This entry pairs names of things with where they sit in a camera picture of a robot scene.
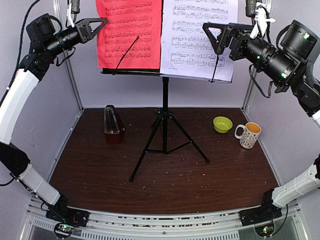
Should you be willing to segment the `white sheet music page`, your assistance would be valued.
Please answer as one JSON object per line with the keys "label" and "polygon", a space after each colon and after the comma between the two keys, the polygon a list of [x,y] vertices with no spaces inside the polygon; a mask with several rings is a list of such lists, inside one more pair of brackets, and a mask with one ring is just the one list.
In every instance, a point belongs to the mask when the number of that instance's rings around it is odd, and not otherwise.
{"label": "white sheet music page", "polygon": [[229,50],[216,55],[204,23],[238,21],[237,0],[165,0],[162,7],[160,73],[174,77],[231,82]]}

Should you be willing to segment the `red paper sheet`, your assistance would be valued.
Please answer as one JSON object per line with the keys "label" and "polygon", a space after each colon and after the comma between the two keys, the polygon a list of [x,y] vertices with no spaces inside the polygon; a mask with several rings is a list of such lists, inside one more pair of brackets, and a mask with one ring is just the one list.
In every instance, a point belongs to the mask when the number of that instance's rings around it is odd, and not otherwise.
{"label": "red paper sheet", "polygon": [[107,24],[97,36],[98,67],[156,70],[161,61],[161,0],[97,0]]}

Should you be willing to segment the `black music stand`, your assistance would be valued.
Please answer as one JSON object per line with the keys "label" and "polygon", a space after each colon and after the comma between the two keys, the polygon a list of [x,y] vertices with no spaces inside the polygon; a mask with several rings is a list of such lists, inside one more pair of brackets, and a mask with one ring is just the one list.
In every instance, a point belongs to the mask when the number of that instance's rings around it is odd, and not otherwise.
{"label": "black music stand", "polygon": [[[117,66],[115,69],[109,69],[109,68],[103,68],[102,74],[105,75],[133,75],[134,73],[138,73],[138,75],[142,75],[143,73],[147,73],[147,75],[159,75],[159,73],[151,72],[150,70],[147,70],[145,72],[138,72],[134,70],[118,70],[120,64],[125,59],[129,51],[132,49],[132,47],[138,42],[140,39],[139,36],[137,36],[134,41],[131,43],[130,47],[126,50],[126,52],[122,55],[120,58]],[[205,155],[205,153],[201,150],[201,148],[194,142],[194,140],[191,138],[191,136],[187,133],[187,131],[183,128],[183,126],[178,122],[178,120],[175,117],[174,112],[169,110],[169,77],[162,77],[162,107],[156,109],[156,120],[153,123],[152,132],[141,152],[141,155],[139,157],[139,160],[129,178],[129,182],[133,183],[135,180],[135,176],[138,173],[138,170],[143,162],[143,159],[145,158],[145,155],[147,153],[161,153],[164,156],[173,153],[174,151],[177,151],[189,144],[191,144],[197,152],[202,156],[204,161],[208,164],[210,163],[210,159]],[[172,148],[168,150],[168,121],[172,120],[174,124],[178,127],[178,129],[183,133],[183,135],[188,139],[186,143],[183,143],[175,148]],[[160,129],[162,123],[162,149],[150,149],[150,145],[156,135],[156,132],[158,129]]]}

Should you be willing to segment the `brown wooden metronome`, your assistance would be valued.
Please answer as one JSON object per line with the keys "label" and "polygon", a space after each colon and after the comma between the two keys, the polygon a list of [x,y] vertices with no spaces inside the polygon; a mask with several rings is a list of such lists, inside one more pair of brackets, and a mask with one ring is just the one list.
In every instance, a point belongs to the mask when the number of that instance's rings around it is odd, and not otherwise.
{"label": "brown wooden metronome", "polygon": [[114,105],[104,108],[104,135],[108,144],[121,144],[124,141],[126,129]]}

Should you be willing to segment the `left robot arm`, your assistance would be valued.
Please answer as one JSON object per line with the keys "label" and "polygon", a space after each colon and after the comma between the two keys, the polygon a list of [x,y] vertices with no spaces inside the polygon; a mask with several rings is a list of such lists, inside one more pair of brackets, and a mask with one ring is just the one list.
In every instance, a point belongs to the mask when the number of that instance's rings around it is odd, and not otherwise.
{"label": "left robot arm", "polygon": [[60,66],[58,55],[73,50],[77,44],[92,40],[108,23],[105,17],[84,18],[56,30],[53,22],[62,23],[48,13],[29,24],[23,23],[22,32],[30,40],[29,53],[17,59],[13,77],[0,101],[0,161],[14,179],[36,195],[61,222],[72,218],[67,199],[51,186],[32,166],[27,154],[11,145],[18,118],[30,94],[44,78],[51,64]]}

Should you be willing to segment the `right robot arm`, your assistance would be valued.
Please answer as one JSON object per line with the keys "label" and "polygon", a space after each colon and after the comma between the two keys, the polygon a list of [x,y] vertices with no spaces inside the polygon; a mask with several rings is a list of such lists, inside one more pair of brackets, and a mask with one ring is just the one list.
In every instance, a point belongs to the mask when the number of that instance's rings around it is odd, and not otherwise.
{"label": "right robot arm", "polygon": [[320,82],[313,76],[314,63],[320,55],[320,38],[308,27],[293,20],[272,45],[261,37],[251,37],[251,25],[204,23],[202,29],[214,52],[230,49],[233,61],[247,59],[269,76],[276,93],[291,89],[306,114],[320,123]]}

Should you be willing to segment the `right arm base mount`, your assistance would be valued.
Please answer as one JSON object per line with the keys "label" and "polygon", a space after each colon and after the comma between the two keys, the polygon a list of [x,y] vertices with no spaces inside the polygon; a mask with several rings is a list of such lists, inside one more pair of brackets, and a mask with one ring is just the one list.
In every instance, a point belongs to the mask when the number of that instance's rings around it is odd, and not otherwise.
{"label": "right arm base mount", "polygon": [[265,239],[276,233],[275,219],[281,216],[282,210],[277,207],[275,209],[255,207],[239,212],[242,226],[253,226],[255,233]]}

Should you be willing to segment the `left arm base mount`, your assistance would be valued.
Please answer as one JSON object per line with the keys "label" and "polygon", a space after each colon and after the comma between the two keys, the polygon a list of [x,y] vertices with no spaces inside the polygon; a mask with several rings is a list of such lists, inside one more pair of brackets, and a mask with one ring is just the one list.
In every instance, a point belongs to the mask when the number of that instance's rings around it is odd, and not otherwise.
{"label": "left arm base mount", "polygon": [[53,227],[53,233],[59,239],[69,238],[76,228],[86,227],[90,213],[85,210],[69,208],[66,215],[55,213],[53,210],[48,210],[45,214],[47,219],[56,221]]}

